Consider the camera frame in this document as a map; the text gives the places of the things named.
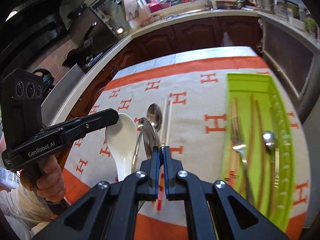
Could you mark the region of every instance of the camera module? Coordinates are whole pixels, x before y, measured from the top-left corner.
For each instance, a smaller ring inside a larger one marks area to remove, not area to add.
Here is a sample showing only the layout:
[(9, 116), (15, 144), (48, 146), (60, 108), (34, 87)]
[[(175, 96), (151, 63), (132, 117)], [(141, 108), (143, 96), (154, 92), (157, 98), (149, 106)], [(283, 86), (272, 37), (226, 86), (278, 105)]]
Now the camera module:
[(33, 98), (34, 94), (35, 94), (35, 85), (29, 82), (27, 85), (27, 96), (28, 98)]
[(19, 81), (17, 84), (16, 92), (18, 97), (21, 97), (23, 95), (23, 83), (21, 81)]
[(40, 86), (37, 86), (37, 92), (36, 92), (36, 93), (37, 93), (37, 96), (38, 96), (38, 97), (41, 96), (41, 92), (42, 92), (42, 91), (41, 91), (41, 87), (40, 87)]

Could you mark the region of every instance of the orange and white tablecloth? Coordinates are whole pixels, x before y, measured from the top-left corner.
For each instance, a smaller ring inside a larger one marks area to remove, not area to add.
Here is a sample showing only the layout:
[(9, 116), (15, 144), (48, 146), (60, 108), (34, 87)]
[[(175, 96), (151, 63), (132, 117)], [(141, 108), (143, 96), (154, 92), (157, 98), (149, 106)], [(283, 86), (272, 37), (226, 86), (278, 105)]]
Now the orange and white tablecloth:
[[(310, 196), (308, 148), (295, 109), (265, 62), (247, 47), (202, 49), (179, 53), (131, 66), (119, 72), (104, 89), (91, 114), (107, 108), (128, 114), (138, 124), (152, 103), (164, 107), (170, 94), (173, 102), (169, 145), (172, 157), (200, 179), (220, 179), (226, 123), (227, 72), (273, 75), (291, 121), (295, 155), (295, 193), (286, 229), (298, 239), (307, 214)], [(140, 144), (137, 167), (146, 159)], [(117, 180), (116, 165), (101, 129), (76, 141), (63, 176), (66, 200), (74, 203), (101, 180)], [(145, 202), (137, 216), (135, 239), (188, 239), (182, 201)]]

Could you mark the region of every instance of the kitchen sink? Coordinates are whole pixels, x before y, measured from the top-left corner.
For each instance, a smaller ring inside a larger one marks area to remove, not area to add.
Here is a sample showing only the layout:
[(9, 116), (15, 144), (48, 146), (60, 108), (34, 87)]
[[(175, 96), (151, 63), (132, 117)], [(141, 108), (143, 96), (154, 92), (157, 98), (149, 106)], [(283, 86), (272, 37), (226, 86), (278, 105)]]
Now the kitchen sink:
[(211, 11), (211, 9), (209, 9), (209, 8), (197, 9), (197, 10), (191, 10), (191, 11), (187, 11), (187, 12), (183, 12), (183, 13), (172, 14), (172, 15), (168, 16), (166, 18), (166, 20), (170, 20), (170, 19), (173, 19), (173, 18), (178, 18), (178, 17), (184, 16), (184, 15), (188, 15), (188, 14), (193, 14), (193, 13), (198, 13), (198, 12), (208, 12), (208, 11)]

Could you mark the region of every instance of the metal fork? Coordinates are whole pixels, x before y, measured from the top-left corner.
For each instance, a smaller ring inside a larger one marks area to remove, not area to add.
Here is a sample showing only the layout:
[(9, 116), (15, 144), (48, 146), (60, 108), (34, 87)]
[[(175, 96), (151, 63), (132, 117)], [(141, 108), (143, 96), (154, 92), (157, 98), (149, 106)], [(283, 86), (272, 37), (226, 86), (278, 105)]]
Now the metal fork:
[(242, 164), (244, 168), (244, 177), (246, 180), (246, 183), (245, 183), (246, 199), (253, 206), (254, 205), (253, 195), (252, 195), (252, 190), (251, 190), (249, 176), (248, 176), (248, 163), (244, 154), (246, 145), (245, 145), (244, 137), (241, 130), (240, 117), (238, 115), (235, 117), (231, 117), (231, 139), (233, 144), (232, 148), (237, 153), (239, 153), (242, 160)]

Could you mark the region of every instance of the human hand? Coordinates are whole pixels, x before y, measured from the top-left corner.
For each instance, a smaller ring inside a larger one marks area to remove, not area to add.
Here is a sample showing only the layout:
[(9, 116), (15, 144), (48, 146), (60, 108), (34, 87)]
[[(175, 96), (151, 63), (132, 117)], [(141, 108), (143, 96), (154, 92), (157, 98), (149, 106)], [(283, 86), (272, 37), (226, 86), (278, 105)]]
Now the human hand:
[[(61, 168), (54, 155), (47, 158), (43, 165), (44, 175), (37, 180), (37, 194), (46, 200), (58, 202), (63, 199), (66, 193), (66, 187), (62, 177)], [(20, 183), (29, 191), (32, 191), (34, 185), (29, 176), (22, 170), (20, 174)]]

